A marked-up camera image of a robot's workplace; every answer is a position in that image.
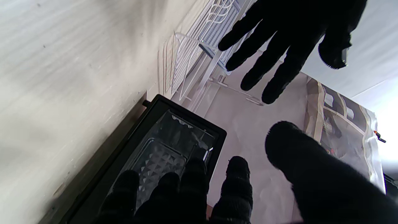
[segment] black glove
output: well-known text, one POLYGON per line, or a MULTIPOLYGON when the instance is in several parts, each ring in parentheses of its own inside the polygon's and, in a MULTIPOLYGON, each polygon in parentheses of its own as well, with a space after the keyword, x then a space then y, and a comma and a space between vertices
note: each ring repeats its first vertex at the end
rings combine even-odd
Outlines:
POLYGON ((245 75, 240 87, 253 88, 287 51, 283 64, 265 87, 262 100, 273 103, 296 77, 320 38, 321 59, 333 69, 345 67, 342 52, 351 46, 351 31, 358 23, 367 0, 258 0, 219 43, 221 51, 236 44, 255 26, 250 37, 228 60, 232 71, 252 56, 272 35, 267 50, 245 75))

